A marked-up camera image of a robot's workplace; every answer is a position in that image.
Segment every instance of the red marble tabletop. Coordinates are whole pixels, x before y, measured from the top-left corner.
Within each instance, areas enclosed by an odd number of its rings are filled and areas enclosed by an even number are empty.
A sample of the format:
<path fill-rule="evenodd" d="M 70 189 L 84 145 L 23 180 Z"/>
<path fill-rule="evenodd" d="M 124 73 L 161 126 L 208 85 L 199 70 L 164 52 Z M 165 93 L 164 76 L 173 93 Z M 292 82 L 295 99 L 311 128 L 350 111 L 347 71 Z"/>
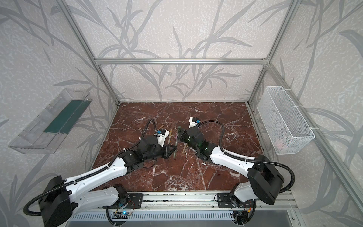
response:
<path fill-rule="evenodd" d="M 93 168 L 106 164 L 124 147 L 137 142 L 150 118 L 155 119 L 157 128 L 164 125 L 169 131 L 173 129 L 170 143 L 174 145 L 176 128 L 188 128 L 189 117 L 223 123 L 226 128 L 223 147 L 227 150 L 253 157 L 262 153 L 244 102 L 121 103 Z M 200 129 L 207 141 L 218 144 L 220 125 L 210 123 Z M 146 134 L 152 133 L 150 125 Z M 248 181 L 227 167 L 203 162 L 188 147 L 183 154 L 183 145 L 178 143 L 175 158 L 172 154 L 168 159 L 146 161 L 144 167 L 156 163 L 152 168 L 142 168 L 111 180 L 96 190 L 120 183 L 127 191 L 231 190 L 236 183 Z"/>

